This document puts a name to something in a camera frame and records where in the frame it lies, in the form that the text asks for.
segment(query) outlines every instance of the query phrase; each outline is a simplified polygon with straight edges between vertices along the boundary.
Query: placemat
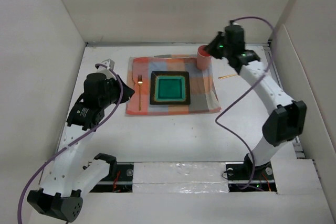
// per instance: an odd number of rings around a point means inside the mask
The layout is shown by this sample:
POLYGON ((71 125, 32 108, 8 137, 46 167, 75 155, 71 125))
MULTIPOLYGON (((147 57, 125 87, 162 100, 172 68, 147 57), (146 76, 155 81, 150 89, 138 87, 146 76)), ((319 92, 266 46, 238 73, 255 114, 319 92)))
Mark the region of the placemat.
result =
POLYGON ((196 55, 162 55, 154 57, 130 57, 127 85, 135 94, 126 104, 130 115, 178 115, 191 113, 216 113, 221 110, 212 78, 212 65, 205 71, 196 67, 196 55), (152 71, 187 71, 190 75, 190 105, 150 105, 150 81, 152 71), (138 75, 142 75, 141 111, 139 111, 138 75))

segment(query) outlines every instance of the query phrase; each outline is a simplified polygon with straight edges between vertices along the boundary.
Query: red wire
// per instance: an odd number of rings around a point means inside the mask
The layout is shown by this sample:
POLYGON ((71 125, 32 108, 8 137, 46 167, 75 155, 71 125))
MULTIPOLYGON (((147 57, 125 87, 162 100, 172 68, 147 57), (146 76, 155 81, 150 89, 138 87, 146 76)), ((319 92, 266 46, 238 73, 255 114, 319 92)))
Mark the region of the red wire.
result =
POLYGON ((112 191, 112 192, 114 192, 114 191, 116 190, 116 188, 117 188, 116 183, 118 182, 119 175, 120 175, 120 171, 118 171, 118 173, 117 173, 117 177, 116 177, 115 180, 113 181, 113 191, 112 191))
POLYGON ((269 186, 268 179, 266 178, 266 176, 263 173, 262 173, 262 176, 265 178, 265 180, 267 182, 268 190, 271 191, 271 187, 269 186))

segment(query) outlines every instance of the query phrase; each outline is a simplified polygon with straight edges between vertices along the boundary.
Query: white panel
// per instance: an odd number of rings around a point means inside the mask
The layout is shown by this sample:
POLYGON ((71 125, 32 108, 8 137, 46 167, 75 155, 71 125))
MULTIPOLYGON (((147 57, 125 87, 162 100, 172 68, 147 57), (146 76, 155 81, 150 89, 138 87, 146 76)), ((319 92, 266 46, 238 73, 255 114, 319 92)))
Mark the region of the white panel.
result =
POLYGON ((229 188, 225 181, 219 183, 133 184, 132 192, 136 194, 218 194, 228 193, 229 188))
POLYGON ((307 116, 300 141, 306 155, 314 158, 321 176, 322 187, 334 216, 336 216, 336 190, 334 181, 336 153, 325 127, 321 112, 310 88, 305 70, 291 43, 286 27, 282 25, 278 33, 278 57, 276 66, 281 83, 286 92, 296 100, 304 100, 307 116))
MULTIPOLYGON (((75 223, 334 224, 323 193, 89 194, 75 223)), ((29 224, 59 224, 32 214, 29 224)))
POLYGON ((277 68, 285 90, 307 105, 300 137, 314 158, 322 187, 336 218, 335 0, 296 0, 279 32, 277 68))
POLYGON ((278 194, 319 194, 322 187, 311 159, 273 161, 278 194))
MULTIPOLYGON (((288 0, 63 0, 85 41, 207 42, 228 21, 257 15, 275 25, 288 0)), ((244 23, 247 42, 270 30, 244 23)))
POLYGON ((0 0, 1 223, 55 150, 84 46, 61 0, 0 0))
POLYGON ((219 162, 135 163, 133 183, 219 183, 223 171, 225 163, 219 162))

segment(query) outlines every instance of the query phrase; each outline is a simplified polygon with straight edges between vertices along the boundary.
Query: chopstick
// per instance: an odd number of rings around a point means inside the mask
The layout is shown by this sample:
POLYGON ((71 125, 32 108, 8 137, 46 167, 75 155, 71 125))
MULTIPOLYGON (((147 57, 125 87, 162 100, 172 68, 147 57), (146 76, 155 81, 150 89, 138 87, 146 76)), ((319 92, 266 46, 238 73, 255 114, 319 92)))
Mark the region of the chopstick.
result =
POLYGON ((229 74, 228 76, 221 76, 221 77, 218 77, 219 80, 222 80, 222 79, 225 79, 225 78, 229 78, 229 77, 232 77, 232 76, 237 76, 238 74, 234 73, 234 74, 229 74))

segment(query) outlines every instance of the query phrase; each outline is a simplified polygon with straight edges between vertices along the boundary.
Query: cable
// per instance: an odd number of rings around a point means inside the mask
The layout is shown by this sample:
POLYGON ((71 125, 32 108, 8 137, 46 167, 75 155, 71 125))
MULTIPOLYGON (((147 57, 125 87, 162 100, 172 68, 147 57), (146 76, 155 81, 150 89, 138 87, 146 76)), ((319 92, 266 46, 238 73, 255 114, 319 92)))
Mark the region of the cable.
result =
POLYGON ((266 182, 267 182, 268 190, 269 190, 269 191, 272 191, 272 190, 271 190, 271 187, 269 186, 269 182, 268 182, 267 177, 266 177, 263 173, 262 173, 261 175, 265 178, 265 180, 266 180, 266 182))
POLYGON ((223 171, 223 173, 222 173, 222 178, 224 178, 224 179, 226 179, 226 180, 229 180, 228 178, 226 178, 226 177, 223 176, 224 173, 226 173, 226 171, 223 171))
POLYGON ((264 190, 262 190, 261 188, 259 188, 259 187, 255 187, 255 186, 252 186, 252 185, 248 185, 248 187, 253 188, 253 189, 256 189, 256 190, 258 190, 258 191, 264 191, 264 190))
MULTIPOLYGON (((106 123, 106 121, 115 113, 115 111, 117 110, 118 106, 121 103, 122 97, 123 97, 123 93, 124 93, 124 89, 122 86, 122 82, 119 78, 119 76, 110 68, 108 68, 107 66, 103 65, 103 64, 96 64, 95 67, 104 67, 107 68, 113 75, 114 77, 117 79, 119 86, 120 86, 120 96, 119 99, 115 105, 115 107, 113 108, 113 110, 111 111, 111 113, 103 120, 101 121, 98 125, 96 125, 95 127, 93 127, 90 131, 84 133, 82 136, 80 136, 79 138, 75 139, 74 141, 72 141, 68 146, 73 146, 76 143, 78 143, 79 141, 81 141, 84 137, 88 136, 89 134, 91 134, 92 132, 94 132, 96 129, 98 129, 100 126, 102 126, 104 123, 106 123)), ((23 224, 22 223, 22 206, 23 206, 23 201, 25 198, 25 194, 28 190, 28 187, 31 185, 31 183, 33 182, 33 180, 37 177, 37 175, 42 172, 42 170, 51 163, 51 161, 53 161, 56 157, 58 157, 59 155, 61 155, 63 152, 65 152, 67 150, 67 147, 64 147, 63 149, 59 150, 56 154, 54 154, 50 159, 48 159, 47 162, 45 162, 33 175, 32 177, 28 180, 26 186, 24 187, 24 189, 22 190, 21 196, 20 196, 20 200, 17 206, 17 222, 18 224, 23 224)))
MULTIPOLYGON (((243 20, 243 19, 258 19, 261 20, 263 22, 265 22, 272 30, 272 33, 274 32, 274 27, 272 26, 272 24, 270 22, 268 22, 267 20, 260 18, 260 17, 255 17, 255 16, 247 16, 247 17, 241 17, 241 18, 236 18, 233 20, 233 22, 239 21, 239 20, 243 20)), ((235 133, 234 131, 230 130, 228 127, 222 125, 221 123, 218 122, 218 120, 227 112, 229 111, 234 105, 236 105, 241 99, 243 99, 249 92, 251 92, 265 77, 267 71, 269 70, 270 66, 273 64, 274 62, 274 57, 275 57, 275 53, 273 52, 270 61, 264 71, 264 73, 262 74, 262 76, 244 93, 242 94, 236 101, 234 101, 232 104, 230 104, 221 114, 219 114, 219 116, 216 118, 215 123, 218 124, 220 127, 226 129, 228 132, 230 132, 231 134, 233 134, 234 136, 236 136, 237 138, 239 138, 239 140, 242 141, 242 143, 247 147, 248 151, 250 152, 251 158, 252 158, 252 172, 251 172, 251 176, 247 182, 247 184, 243 187, 241 187, 241 190, 246 189, 250 184, 251 181, 253 179, 254 176, 254 172, 255 172, 255 158, 253 155, 253 152, 251 150, 251 148, 248 146, 248 144, 244 141, 243 138, 241 138, 237 133, 235 133)))
POLYGON ((112 190, 112 192, 114 192, 114 191, 116 190, 116 188, 117 188, 117 182, 118 182, 119 176, 120 176, 120 171, 118 171, 118 173, 117 173, 117 177, 116 177, 116 179, 113 181, 113 190, 112 190))

